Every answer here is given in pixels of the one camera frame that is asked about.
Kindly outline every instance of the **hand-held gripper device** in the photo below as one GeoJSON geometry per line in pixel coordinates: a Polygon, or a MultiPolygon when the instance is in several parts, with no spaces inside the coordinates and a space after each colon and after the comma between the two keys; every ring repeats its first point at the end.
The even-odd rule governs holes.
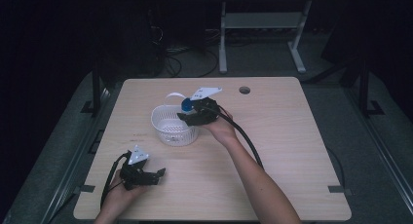
{"type": "Polygon", "coordinates": [[[246,143],[249,145],[255,157],[257,164],[264,168],[258,152],[256,151],[248,135],[246,135],[244,130],[227,115],[226,111],[220,105],[218,105],[215,100],[209,98],[209,96],[221,91],[221,88],[199,88],[190,98],[190,100],[192,101],[192,107],[196,111],[196,113],[188,115],[183,113],[176,113],[177,116],[188,126],[207,125],[216,121],[218,117],[223,118],[236,130],[238,130],[238,132],[244,137],[246,143]]]}
{"type": "Polygon", "coordinates": [[[221,112],[216,101],[209,97],[194,100],[192,101],[192,104],[196,113],[190,115],[177,113],[179,119],[185,121],[188,126],[210,124],[218,118],[217,113],[221,112]]]}
{"type": "Polygon", "coordinates": [[[164,176],[165,171],[167,170],[166,168],[162,168],[155,173],[143,171],[143,167],[145,166],[149,158],[149,154],[145,153],[137,145],[135,145],[132,152],[128,150],[127,153],[123,154],[121,157],[118,158],[118,160],[116,160],[116,162],[113,163],[112,169],[109,172],[109,176],[107,177],[105,186],[103,188],[100,206],[103,205],[103,202],[110,190],[119,185],[115,184],[114,187],[109,188],[113,174],[115,173],[119,161],[122,158],[126,158],[126,160],[122,164],[120,177],[122,178],[122,183],[124,184],[127,190],[131,190],[134,186],[139,185],[157,185],[159,179],[162,176],[164,176]]]}

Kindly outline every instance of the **person's left hand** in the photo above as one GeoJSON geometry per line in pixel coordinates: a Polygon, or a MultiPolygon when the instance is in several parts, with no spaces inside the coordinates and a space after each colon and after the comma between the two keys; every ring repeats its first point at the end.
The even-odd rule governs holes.
{"type": "Polygon", "coordinates": [[[138,196],[147,191],[147,186],[136,186],[128,191],[119,174],[120,171],[117,170],[110,184],[111,190],[94,223],[113,223],[138,196]]]}

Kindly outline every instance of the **metal frame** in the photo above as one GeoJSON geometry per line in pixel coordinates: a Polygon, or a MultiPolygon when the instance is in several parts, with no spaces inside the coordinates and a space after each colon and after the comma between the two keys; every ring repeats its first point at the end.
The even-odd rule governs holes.
{"type": "Polygon", "coordinates": [[[307,1],[303,11],[298,13],[227,13],[226,2],[222,2],[219,72],[223,74],[228,72],[225,52],[225,30],[227,28],[297,28],[294,39],[288,42],[288,48],[298,72],[305,73],[306,68],[297,49],[311,4],[311,0],[307,1]]]}
{"type": "MultiPolygon", "coordinates": [[[[100,107],[105,107],[107,104],[107,101],[110,97],[110,93],[107,89],[103,89],[102,93],[98,95],[97,97],[95,96],[94,93],[94,98],[99,99],[99,109],[100,107]]],[[[49,203],[49,206],[45,213],[43,214],[43,218],[41,223],[50,223],[51,218],[55,215],[55,213],[58,211],[58,209],[64,204],[65,200],[67,197],[70,196],[71,192],[71,187],[73,187],[73,179],[76,176],[76,170],[77,167],[80,163],[80,160],[82,159],[82,155],[88,152],[89,147],[88,145],[91,145],[92,142],[95,141],[94,139],[94,132],[97,130],[97,126],[100,123],[102,111],[98,111],[99,109],[96,109],[95,112],[92,112],[94,116],[91,118],[89,124],[91,125],[90,128],[88,128],[87,131],[85,131],[85,134],[82,137],[82,141],[79,143],[77,146],[75,153],[63,175],[63,178],[60,180],[60,183],[57,185],[56,189],[54,190],[54,195],[49,203]]]]}
{"type": "MultiPolygon", "coordinates": [[[[359,103],[357,103],[356,95],[350,89],[345,89],[345,94],[347,98],[352,102],[354,109],[359,109],[359,103]]],[[[371,139],[374,141],[380,159],[382,160],[383,165],[385,166],[389,176],[391,177],[398,193],[404,200],[410,213],[413,214],[413,188],[410,186],[403,172],[398,167],[396,161],[393,158],[393,155],[389,150],[389,147],[383,141],[382,137],[380,137],[380,133],[377,132],[376,128],[371,123],[369,118],[366,118],[365,113],[363,113],[362,111],[356,111],[356,113],[358,115],[358,118],[361,120],[368,133],[370,134],[371,139]]]]}

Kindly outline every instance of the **human arm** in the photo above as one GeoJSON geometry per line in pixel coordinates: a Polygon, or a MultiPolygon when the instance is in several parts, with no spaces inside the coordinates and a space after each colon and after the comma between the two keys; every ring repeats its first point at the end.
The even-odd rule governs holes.
{"type": "Polygon", "coordinates": [[[215,122],[203,127],[227,149],[261,223],[301,223],[282,189],[244,149],[228,122],[219,117],[215,122]]]}
{"type": "Polygon", "coordinates": [[[97,215],[94,224],[114,223],[138,196],[147,190],[146,186],[137,186],[131,190],[125,189],[117,170],[110,184],[112,188],[104,200],[100,213],[97,215]]]}

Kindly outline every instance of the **blue object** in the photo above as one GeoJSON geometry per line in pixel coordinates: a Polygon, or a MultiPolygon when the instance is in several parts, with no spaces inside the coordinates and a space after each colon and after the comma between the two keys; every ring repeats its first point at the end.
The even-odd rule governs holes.
{"type": "Polygon", "coordinates": [[[182,111],[189,112],[192,110],[192,100],[190,98],[185,98],[181,103],[182,111]]]}

